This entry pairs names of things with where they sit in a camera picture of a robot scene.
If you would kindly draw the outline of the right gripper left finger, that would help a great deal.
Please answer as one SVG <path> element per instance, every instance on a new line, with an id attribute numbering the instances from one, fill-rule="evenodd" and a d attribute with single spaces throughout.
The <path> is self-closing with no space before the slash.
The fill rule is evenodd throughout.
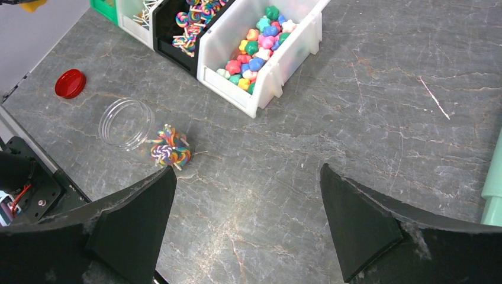
<path id="1" fill-rule="evenodd" d="M 99 200 L 1 229 L 2 283 L 152 283 L 176 191 L 171 167 Z"/>

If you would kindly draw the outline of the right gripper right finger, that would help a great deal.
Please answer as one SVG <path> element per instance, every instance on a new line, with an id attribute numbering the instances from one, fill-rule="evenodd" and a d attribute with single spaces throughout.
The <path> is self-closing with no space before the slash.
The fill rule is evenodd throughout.
<path id="1" fill-rule="evenodd" d="M 500 283 L 501 228 L 401 202 L 324 164 L 320 189 L 345 283 Z"/>

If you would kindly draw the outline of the clear plastic jar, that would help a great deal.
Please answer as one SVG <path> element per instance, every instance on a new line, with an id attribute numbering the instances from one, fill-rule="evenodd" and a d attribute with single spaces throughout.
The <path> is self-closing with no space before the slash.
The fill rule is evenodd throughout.
<path id="1" fill-rule="evenodd" d="M 186 134 L 134 98 L 118 99 L 106 108 L 98 124 L 98 137 L 133 159 L 148 160 L 156 167 L 182 170 L 192 157 Z"/>

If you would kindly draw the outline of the orange plastic scoop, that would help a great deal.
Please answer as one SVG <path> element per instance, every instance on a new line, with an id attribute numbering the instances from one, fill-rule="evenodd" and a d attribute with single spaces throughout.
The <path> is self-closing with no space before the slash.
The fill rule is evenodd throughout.
<path id="1" fill-rule="evenodd" d="M 43 6 L 47 0 L 35 0 L 20 3 L 19 6 L 28 13 L 34 13 L 39 7 Z"/>

